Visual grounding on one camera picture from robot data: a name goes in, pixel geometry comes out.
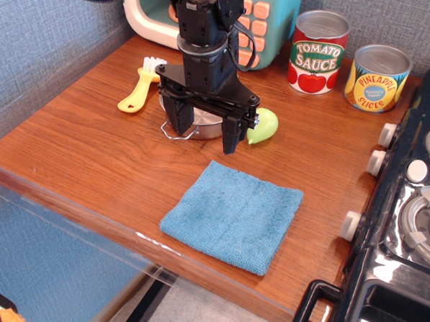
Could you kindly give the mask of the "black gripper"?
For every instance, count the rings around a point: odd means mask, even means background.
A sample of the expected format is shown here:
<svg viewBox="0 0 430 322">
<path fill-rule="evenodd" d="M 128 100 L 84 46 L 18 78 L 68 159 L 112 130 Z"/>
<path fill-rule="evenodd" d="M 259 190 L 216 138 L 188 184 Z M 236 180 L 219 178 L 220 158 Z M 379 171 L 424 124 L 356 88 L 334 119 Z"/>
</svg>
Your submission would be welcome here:
<svg viewBox="0 0 430 322">
<path fill-rule="evenodd" d="M 239 81 L 238 36 L 225 34 L 209 45 L 177 38 L 183 63 L 156 66 L 160 95 L 174 131 L 185 134 L 202 109 L 223 119 L 223 153 L 233 154 L 258 121 L 259 97 Z"/>
</svg>

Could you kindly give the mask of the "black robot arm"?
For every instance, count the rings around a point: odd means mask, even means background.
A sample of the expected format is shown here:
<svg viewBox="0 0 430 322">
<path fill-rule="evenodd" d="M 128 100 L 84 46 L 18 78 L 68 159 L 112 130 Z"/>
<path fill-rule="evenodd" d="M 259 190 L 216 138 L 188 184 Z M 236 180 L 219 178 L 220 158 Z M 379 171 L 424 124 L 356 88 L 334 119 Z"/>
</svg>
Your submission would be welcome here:
<svg viewBox="0 0 430 322">
<path fill-rule="evenodd" d="M 183 63 L 156 67 L 160 95 L 174 131 L 185 134 L 194 111 L 222 118 L 223 151 L 231 155 L 255 128 L 260 98 L 239 80 L 252 66 L 239 63 L 239 35 L 249 33 L 239 18 L 244 0 L 170 0 L 176 12 L 176 37 Z"/>
</svg>

